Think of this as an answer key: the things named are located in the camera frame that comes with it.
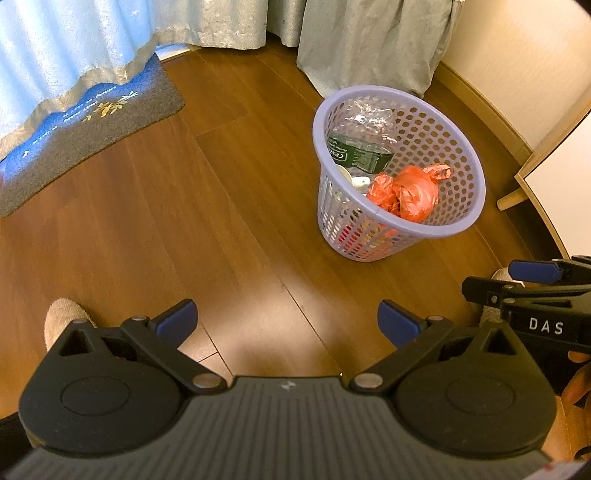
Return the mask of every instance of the logo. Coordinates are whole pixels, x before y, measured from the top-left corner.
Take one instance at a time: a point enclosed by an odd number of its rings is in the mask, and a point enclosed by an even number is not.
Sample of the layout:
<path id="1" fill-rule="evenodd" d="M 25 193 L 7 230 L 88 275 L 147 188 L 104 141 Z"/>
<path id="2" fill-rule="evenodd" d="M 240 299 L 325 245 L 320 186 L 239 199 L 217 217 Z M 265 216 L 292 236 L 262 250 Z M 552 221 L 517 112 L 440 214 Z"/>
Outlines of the logo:
<path id="1" fill-rule="evenodd" d="M 287 391 L 289 391 L 289 390 L 292 390 L 293 388 L 297 387 L 297 385 L 296 385 L 295 383 L 293 383 L 291 380 L 288 380 L 287 382 L 285 382 L 285 383 L 282 383 L 282 384 L 280 385 L 280 387 L 281 387 L 283 390 L 287 390 Z"/>
<path id="2" fill-rule="evenodd" d="M 538 327 L 541 325 L 540 332 L 552 333 L 555 335 L 562 335 L 563 322 L 552 322 L 552 324 L 546 320 L 544 323 L 538 322 L 538 319 L 530 318 L 530 330 L 538 331 Z"/>

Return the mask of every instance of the gray curtain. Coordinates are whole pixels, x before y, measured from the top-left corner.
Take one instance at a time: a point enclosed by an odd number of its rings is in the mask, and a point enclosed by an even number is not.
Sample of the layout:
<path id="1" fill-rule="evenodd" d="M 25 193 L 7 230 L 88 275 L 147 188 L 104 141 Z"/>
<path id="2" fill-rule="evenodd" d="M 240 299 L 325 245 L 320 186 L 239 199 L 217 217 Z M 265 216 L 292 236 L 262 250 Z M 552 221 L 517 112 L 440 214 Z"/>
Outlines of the gray curtain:
<path id="1" fill-rule="evenodd" d="M 324 97 L 384 85 L 422 97 L 463 0 L 308 0 L 297 64 Z"/>

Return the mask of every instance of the wall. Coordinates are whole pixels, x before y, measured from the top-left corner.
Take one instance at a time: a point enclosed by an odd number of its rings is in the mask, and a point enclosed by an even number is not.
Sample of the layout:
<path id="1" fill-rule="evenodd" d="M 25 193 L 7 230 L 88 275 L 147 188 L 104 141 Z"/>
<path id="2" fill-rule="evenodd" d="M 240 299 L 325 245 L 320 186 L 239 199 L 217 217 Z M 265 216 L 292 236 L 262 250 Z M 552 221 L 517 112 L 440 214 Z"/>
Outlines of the wall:
<path id="1" fill-rule="evenodd" d="M 535 148 L 591 85 L 591 17 L 574 0 L 466 0 L 444 62 Z"/>

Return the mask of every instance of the perforated basket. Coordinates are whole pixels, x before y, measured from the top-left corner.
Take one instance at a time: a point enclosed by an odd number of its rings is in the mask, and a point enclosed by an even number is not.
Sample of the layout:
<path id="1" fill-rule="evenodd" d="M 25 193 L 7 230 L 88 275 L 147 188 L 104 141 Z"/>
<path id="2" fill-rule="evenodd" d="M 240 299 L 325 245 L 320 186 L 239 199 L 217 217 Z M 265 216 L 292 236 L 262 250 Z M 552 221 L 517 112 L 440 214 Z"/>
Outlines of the perforated basket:
<path id="1" fill-rule="evenodd" d="M 403 220 L 371 203 L 330 156 L 328 134 L 341 123 L 346 103 L 359 98 L 395 112 L 398 145 L 386 173 L 395 176 L 407 165 L 424 168 L 441 162 L 453 168 L 452 177 L 439 183 L 439 203 L 423 223 Z M 329 245 L 344 257 L 380 260 L 423 238 L 464 231 L 482 211 L 486 187 L 476 152 L 449 118 L 413 95 L 372 85 L 342 89 L 318 108 L 313 140 L 320 160 L 318 226 Z"/>

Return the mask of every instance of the blue gripper pad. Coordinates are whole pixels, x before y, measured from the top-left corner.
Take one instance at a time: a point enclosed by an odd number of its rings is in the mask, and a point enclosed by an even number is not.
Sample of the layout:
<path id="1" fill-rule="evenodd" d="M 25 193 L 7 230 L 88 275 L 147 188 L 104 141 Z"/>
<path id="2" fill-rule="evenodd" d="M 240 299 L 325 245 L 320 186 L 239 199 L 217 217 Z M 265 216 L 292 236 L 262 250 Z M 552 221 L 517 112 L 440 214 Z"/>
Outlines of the blue gripper pad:
<path id="1" fill-rule="evenodd" d="M 509 264 L 509 275 L 513 280 L 530 281 L 552 285 L 562 280 L 562 270 L 555 262 L 513 260 Z"/>

